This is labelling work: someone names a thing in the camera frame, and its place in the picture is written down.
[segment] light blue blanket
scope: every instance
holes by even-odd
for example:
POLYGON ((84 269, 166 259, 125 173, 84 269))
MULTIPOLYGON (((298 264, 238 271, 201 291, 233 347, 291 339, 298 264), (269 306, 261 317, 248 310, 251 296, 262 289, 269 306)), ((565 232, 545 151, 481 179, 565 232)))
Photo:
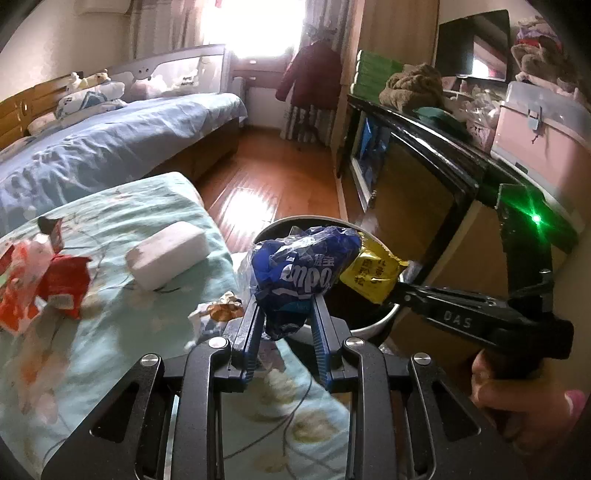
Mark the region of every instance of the light blue blanket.
MULTIPOLYGON (((0 436, 37 476, 82 419, 143 354, 181 355, 197 304, 236 288, 219 230, 194 187, 169 173, 96 193, 51 212, 64 217, 64 253, 91 257, 94 278, 80 320, 46 309, 13 338, 0 330, 0 436), (211 254, 159 291, 133 282, 124 255, 184 220, 206 231, 211 254)), ((8 237, 37 232, 28 222, 8 237)), ((285 371, 223 395, 228 480, 343 478, 347 409, 314 382, 286 343, 285 371)))
POLYGON ((0 163, 0 235, 68 202, 138 180, 246 109, 231 93, 130 103, 43 132, 0 163))

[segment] white eraser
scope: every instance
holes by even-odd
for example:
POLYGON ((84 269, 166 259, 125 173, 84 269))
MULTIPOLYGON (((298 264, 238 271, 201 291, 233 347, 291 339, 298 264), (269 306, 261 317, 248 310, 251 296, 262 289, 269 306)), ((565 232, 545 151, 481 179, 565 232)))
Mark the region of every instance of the white eraser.
POLYGON ((156 290, 208 255, 205 231, 177 222, 133 247, 125 261, 140 287, 156 290))

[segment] red snack wrapper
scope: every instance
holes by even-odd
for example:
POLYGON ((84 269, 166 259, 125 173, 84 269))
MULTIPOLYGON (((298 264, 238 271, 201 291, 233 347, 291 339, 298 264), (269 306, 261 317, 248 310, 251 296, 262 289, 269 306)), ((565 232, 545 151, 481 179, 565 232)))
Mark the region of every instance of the red snack wrapper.
POLYGON ((27 330, 38 313, 34 304, 35 292, 52 257, 53 250, 47 235, 36 235, 33 240, 22 240, 14 245, 0 301, 0 326, 13 335, 27 330))
POLYGON ((56 255, 41 280, 37 294, 72 318, 80 318, 80 305, 90 285, 88 257, 56 255))

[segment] white wall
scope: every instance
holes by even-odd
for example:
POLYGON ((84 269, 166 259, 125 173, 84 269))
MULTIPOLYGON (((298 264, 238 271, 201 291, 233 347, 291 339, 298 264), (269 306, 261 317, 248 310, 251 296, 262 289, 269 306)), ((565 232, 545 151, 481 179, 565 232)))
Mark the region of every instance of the white wall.
POLYGON ((74 71, 92 74, 127 58, 129 17, 74 13, 76 0, 44 0, 0 52, 0 100, 74 71))
POLYGON ((281 128, 284 122, 285 108, 290 103, 291 93, 288 95, 287 101, 280 102, 275 98, 274 89, 249 88, 246 92, 247 123, 257 127, 281 128))
POLYGON ((441 0, 439 6, 439 23, 449 22, 456 18, 490 12, 508 10, 512 26, 517 25, 521 18, 537 15, 537 11, 525 0, 441 0))

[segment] wooden wardrobe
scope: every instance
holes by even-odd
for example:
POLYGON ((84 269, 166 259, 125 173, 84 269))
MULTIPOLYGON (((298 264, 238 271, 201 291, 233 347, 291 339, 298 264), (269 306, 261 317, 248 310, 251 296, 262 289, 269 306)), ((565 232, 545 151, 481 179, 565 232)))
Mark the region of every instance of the wooden wardrobe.
POLYGON ((330 148, 333 158, 345 136, 347 94, 355 76, 359 50, 370 50, 402 63, 431 63, 435 52, 439 0, 352 0, 345 38, 339 107, 330 148))

